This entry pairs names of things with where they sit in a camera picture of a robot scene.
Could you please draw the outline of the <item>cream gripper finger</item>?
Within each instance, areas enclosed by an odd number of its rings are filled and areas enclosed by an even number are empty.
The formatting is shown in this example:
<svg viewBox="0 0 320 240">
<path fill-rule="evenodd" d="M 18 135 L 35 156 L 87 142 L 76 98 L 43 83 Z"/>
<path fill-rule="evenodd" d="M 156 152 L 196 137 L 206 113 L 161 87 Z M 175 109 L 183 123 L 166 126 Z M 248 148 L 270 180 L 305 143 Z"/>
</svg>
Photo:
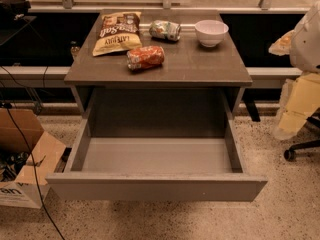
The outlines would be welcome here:
<svg viewBox="0 0 320 240">
<path fill-rule="evenodd" d="M 282 87 L 273 135 L 287 140 L 297 135 L 307 119 L 320 108 L 320 75 L 302 74 Z"/>
<path fill-rule="evenodd" d="M 291 40 L 295 31 L 291 30 L 285 33 L 282 37 L 277 39 L 268 49 L 268 52 L 277 56 L 284 56 L 290 54 Z"/>
</svg>

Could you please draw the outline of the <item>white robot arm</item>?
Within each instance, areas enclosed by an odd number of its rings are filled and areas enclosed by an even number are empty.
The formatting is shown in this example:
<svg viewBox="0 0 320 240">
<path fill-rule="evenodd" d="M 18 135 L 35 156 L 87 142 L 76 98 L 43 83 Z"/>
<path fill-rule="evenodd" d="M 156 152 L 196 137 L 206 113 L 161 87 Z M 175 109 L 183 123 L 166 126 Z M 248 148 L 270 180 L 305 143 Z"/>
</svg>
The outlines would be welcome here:
<svg viewBox="0 0 320 240">
<path fill-rule="evenodd" d="M 294 137 L 320 108 L 320 2 L 317 1 L 295 28 L 269 47 L 273 55 L 288 55 L 302 71 L 282 87 L 273 135 L 279 140 Z"/>
</svg>

